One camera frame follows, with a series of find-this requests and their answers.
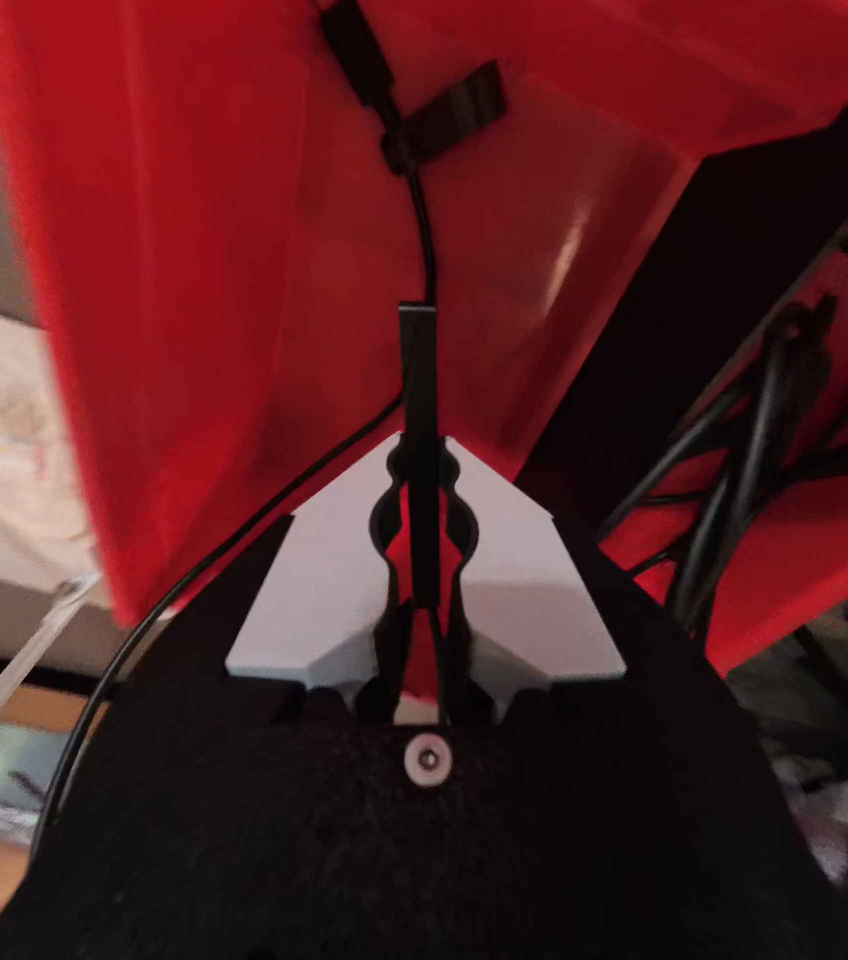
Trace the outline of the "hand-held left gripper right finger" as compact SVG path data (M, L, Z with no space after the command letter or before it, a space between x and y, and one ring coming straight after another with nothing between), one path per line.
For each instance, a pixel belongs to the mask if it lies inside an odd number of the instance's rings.
M457 440L446 447L459 466L454 492L478 523L462 603L473 636L470 677L490 696L495 720L522 690L624 677L551 514Z

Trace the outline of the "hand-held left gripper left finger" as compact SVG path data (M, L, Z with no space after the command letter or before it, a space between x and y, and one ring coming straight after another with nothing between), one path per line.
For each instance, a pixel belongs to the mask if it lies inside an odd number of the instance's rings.
M389 574L370 517L389 489L393 432L298 507L226 657L239 679L328 688L349 705L376 673Z

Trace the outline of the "red plastic bin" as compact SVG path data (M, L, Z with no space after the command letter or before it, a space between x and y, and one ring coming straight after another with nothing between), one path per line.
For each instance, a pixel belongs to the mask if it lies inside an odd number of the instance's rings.
M0 156L118 622L397 394L406 186L326 2L0 2ZM848 2L361 2L414 114L441 428L597 526L749 334L842 281Z

